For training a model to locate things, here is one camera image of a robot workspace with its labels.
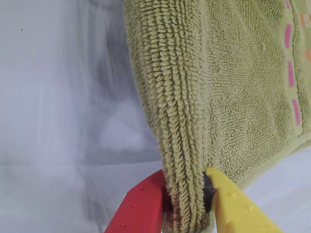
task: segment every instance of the orange stripe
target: orange stripe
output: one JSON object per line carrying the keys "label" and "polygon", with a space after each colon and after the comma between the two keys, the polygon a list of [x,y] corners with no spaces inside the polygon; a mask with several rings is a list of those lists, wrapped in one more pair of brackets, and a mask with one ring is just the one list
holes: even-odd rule
{"label": "orange stripe", "polygon": [[307,57],[307,60],[311,62],[311,51],[308,49],[306,50],[306,57]]}
{"label": "orange stripe", "polygon": [[306,23],[305,23],[305,18],[303,17],[303,14],[300,14],[300,20],[301,20],[301,25],[303,28],[306,27]]}

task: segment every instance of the towel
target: towel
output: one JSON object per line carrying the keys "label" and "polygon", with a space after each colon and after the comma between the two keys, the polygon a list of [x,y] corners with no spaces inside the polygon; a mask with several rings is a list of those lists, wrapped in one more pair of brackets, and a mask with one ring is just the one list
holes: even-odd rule
{"label": "towel", "polygon": [[309,0],[125,0],[127,38],[157,137],[173,225],[210,231],[202,172],[240,188],[311,140]]}

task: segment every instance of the terry cloth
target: terry cloth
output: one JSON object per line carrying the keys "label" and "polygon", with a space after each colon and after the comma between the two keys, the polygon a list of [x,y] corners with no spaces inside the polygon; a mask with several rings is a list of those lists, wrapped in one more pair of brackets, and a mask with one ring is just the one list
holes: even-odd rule
{"label": "terry cloth", "polygon": [[245,188],[311,139],[310,0],[125,0],[128,44],[173,203],[209,231],[202,172]]}

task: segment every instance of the white surface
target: white surface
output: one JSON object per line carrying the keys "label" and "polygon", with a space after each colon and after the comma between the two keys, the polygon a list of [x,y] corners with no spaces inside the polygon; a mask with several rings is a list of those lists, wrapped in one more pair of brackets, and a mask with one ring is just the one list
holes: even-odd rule
{"label": "white surface", "polygon": [[[131,76],[121,0],[0,1],[0,232],[98,233],[161,168]],[[311,149],[246,193],[311,232]]]}

